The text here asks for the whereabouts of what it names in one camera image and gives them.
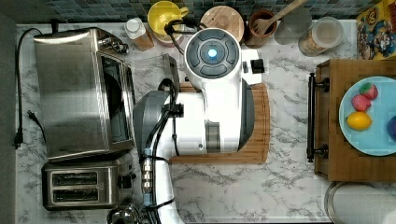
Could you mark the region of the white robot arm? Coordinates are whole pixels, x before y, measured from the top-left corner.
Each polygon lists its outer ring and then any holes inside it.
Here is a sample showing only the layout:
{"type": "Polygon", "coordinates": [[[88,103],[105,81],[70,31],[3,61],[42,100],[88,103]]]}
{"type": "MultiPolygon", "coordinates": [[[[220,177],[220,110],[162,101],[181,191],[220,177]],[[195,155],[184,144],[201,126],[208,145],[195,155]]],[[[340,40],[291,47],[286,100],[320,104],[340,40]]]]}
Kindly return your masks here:
{"type": "Polygon", "coordinates": [[[194,34],[184,50],[193,92],[163,79],[134,106],[134,136],[141,168],[143,212],[149,224],[184,224],[175,203],[169,160],[231,153],[254,129],[254,99],[242,78],[238,41],[220,28],[194,34]]]}

